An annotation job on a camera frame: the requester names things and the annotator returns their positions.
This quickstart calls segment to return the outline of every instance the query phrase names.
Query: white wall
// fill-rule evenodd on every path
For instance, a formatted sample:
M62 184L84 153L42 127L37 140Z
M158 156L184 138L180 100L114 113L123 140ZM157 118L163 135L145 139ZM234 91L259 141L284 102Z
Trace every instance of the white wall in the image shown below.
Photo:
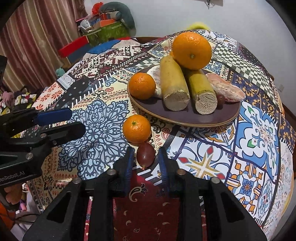
M88 13L96 0L85 0ZM296 42L265 0L121 0L135 19L136 36L162 37L185 30L193 22L206 23L246 46L284 86L282 102L296 115Z

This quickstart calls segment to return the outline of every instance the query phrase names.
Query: large orange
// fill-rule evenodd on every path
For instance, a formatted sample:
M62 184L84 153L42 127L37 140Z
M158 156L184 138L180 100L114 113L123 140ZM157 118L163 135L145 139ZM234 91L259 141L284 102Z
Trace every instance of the large orange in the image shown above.
M180 65L191 70L204 68L212 58L211 45L195 32L179 34L173 42L172 52Z
M155 89L156 84L154 79L146 73L136 73L128 82L130 94L140 100L146 100L152 97Z
M151 135L151 125L142 115L132 115L123 123L122 131L128 142L142 143Z

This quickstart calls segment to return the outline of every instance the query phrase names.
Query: round table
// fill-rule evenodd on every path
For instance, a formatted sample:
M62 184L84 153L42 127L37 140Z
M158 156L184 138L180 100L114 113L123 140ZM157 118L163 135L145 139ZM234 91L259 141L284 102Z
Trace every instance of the round table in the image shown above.
M42 166L43 175L29 182L41 211L74 177L97 177L133 146L124 138L122 125L138 113L151 123L148 142L156 153L164 146L168 156L194 176L219 177L271 238L292 194L295 132L285 120L270 74L258 59L224 34L195 32L212 46L212 60L205 69L246 93L238 117L224 126L190 128L159 120L131 103L127 94L130 77L168 55L179 33L91 56L58 79L34 104L46 110L70 107L73 117L69 122L81 121L86 126L83 138L53 148ZM173 210L178 210L178 201L164 195L161 183L158 163L143 171L135 162L129 196L114 200L116 240L174 239L178 216Z

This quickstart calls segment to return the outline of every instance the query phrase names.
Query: purple plate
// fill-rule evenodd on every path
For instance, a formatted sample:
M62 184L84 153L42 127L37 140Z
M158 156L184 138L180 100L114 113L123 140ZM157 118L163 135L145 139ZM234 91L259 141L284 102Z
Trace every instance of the purple plate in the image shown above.
M146 73L152 66L141 70L140 72ZM155 116L164 121L168 121L174 124L182 126L192 127L215 127L227 124L237 117L240 109L240 102L237 103L225 103L222 109L216 109L209 115L199 114L193 103L192 99L188 106L181 111L171 111L165 107L162 99L149 98L148 100L139 100L131 96L128 90L128 95L131 101L135 103L143 111Z

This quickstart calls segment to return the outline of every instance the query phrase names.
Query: yellow fuzzy object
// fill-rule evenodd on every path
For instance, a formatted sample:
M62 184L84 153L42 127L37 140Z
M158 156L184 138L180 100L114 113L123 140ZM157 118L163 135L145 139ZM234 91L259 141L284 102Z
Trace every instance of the yellow fuzzy object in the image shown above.
M193 23L187 28L187 30L196 30L196 29L210 30L210 28L202 22Z

